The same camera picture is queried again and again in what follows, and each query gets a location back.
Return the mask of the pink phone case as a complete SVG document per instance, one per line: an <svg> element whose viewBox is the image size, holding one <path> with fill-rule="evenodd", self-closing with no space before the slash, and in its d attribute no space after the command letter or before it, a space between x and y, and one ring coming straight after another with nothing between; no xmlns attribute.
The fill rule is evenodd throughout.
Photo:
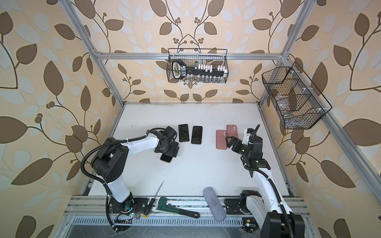
<svg viewBox="0 0 381 238"><path fill-rule="evenodd" d="M226 144L226 137L227 137L227 131L226 130L217 130L216 131L216 148L219 150L226 150L227 144Z"/></svg>
<svg viewBox="0 0 381 238"><path fill-rule="evenodd" d="M238 130L236 125L226 126L226 136L238 138Z"/></svg>

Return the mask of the blue phone black screen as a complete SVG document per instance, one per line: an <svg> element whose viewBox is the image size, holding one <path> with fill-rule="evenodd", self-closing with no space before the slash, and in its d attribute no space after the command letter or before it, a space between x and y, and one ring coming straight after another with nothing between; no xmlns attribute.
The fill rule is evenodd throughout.
<svg viewBox="0 0 381 238"><path fill-rule="evenodd" d="M201 145L202 143L202 126L193 126L191 135L191 144Z"/></svg>

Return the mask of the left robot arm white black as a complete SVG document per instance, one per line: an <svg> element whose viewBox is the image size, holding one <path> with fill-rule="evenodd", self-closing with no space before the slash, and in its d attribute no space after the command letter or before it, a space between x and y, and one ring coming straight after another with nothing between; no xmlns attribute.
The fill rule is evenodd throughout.
<svg viewBox="0 0 381 238"><path fill-rule="evenodd" d="M105 188L106 218L114 232L119 232L120 227L111 220L110 202L115 201L122 214L130 214L134 208L133 195L122 178L128 156L153 150L161 154L162 159L171 160L179 151L179 143L176 142L177 135L177 132L168 126L165 129L147 130L145 135L137 138L117 140L110 137L104 144L95 147L84 156L80 163L80 170L85 176L100 182Z"/></svg>

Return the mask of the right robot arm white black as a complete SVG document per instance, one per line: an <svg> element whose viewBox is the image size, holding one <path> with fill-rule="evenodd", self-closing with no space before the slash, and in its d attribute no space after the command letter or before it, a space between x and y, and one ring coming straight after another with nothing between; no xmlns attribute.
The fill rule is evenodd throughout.
<svg viewBox="0 0 381 238"><path fill-rule="evenodd" d="M259 127L246 129L242 140L226 137L227 148L241 156L244 169L258 187L257 191L242 191L240 209L254 216L262 238L303 238L304 220L292 211L278 191L270 165L263 158L263 139L257 135Z"/></svg>

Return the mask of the green pipe wrench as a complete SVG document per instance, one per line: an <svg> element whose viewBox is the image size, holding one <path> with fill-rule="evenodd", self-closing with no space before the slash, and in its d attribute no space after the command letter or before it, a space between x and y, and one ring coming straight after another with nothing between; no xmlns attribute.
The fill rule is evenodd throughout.
<svg viewBox="0 0 381 238"><path fill-rule="evenodd" d="M198 212L192 212L184 209L180 209L178 207L167 204L168 199L166 197L161 197L157 203L157 210L165 211L169 213L174 213L178 215L183 215L195 219L200 218L200 214Z"/></svg>

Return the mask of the grey oblong pouch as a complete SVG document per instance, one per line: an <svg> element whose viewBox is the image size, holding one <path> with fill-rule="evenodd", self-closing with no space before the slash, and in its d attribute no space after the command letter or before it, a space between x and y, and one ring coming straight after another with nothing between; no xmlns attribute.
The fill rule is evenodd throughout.
<svg viewBox="0 0 381 238"><path fill-rule="evenodd" d="M214 189L212 187L207 187L203 190L203 196L205 201L217 222L222 222L226 219L226 211L224 210L221 202L218 199Z"/></svg>

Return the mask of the black socket set rail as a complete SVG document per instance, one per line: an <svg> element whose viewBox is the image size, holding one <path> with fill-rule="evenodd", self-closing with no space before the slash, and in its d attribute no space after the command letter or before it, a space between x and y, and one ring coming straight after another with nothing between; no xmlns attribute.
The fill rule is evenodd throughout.
<svg viewBox="0 0 381 238"><path fill-rule="evenodd" d="M169 70L176 79L190 79L194 76L204 79L220 79L227 78L229 74L228 68L224 65L213 66L212 64L198 63L197 61L188 65L181 59L173 60Z"/></svg>

